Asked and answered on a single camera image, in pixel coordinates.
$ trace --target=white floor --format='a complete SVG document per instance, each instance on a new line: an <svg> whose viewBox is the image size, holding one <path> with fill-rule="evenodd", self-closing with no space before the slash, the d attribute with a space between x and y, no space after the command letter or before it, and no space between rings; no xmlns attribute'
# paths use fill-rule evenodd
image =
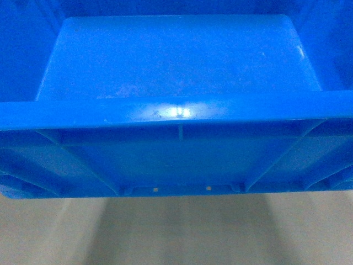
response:
<svg viewBox="0 0 353 265"><path fill-rule="evenodd" d="M0 264L353 264L353 192L0 198Z"/></svg>

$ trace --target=blue plastic crate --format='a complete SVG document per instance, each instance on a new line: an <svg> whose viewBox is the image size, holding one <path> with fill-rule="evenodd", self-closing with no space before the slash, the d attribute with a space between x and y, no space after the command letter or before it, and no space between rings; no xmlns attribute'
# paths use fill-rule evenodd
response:
<svg viewBox="0 0 353 265"><path fill-rule="evenodd" d="M353 189L353 2L0 1L11 198Z"/></svg>

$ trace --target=blue plastic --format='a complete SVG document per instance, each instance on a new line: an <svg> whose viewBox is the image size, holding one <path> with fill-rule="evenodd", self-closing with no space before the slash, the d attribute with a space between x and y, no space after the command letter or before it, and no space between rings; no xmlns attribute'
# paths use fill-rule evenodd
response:
<svg viewBox="0 0 353 265"><path fill-rule="evenodd" d="M0 18L8 197L353 189L353 2L2 0Z"/></svg>

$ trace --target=plastic storage bin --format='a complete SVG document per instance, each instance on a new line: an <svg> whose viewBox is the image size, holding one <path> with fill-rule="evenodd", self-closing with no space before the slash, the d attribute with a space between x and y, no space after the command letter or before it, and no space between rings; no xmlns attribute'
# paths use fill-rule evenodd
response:
<svg viewBox="0 0 353 265"><path fill-rule="evenodd" d="M353 2L0 2L11 198L353 189Z"/></svg>

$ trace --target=gray surface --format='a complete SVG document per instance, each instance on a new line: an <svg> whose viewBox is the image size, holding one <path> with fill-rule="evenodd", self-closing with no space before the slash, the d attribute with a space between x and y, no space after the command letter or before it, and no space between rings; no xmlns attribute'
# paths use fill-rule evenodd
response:
<svg viewBox="0 0 353 265"><path fill-rule="evenodd" d="M352 192L0 202L0 264L353 264Z"/></svg>

